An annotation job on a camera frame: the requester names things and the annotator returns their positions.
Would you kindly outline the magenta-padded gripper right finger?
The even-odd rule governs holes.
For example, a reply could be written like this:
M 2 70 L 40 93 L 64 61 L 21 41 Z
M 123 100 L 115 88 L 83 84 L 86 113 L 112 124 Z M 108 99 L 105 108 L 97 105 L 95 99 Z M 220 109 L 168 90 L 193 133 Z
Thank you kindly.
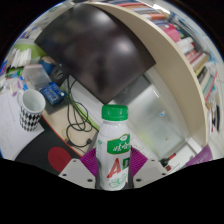
M 167 175 L 166 169 L 154 158 L 147 158 L 139 150 L 131 148 L 129 161 L 129 187 L 136 189 Z

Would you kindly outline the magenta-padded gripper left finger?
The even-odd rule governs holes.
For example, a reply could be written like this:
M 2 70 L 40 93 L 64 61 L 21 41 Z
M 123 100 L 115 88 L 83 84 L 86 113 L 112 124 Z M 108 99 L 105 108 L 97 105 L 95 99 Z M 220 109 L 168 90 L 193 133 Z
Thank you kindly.
M 71 159 L 59 176 L 80 187 L 94 189 L 97 173 L 96 149 L 92 149 L 80 159 Z

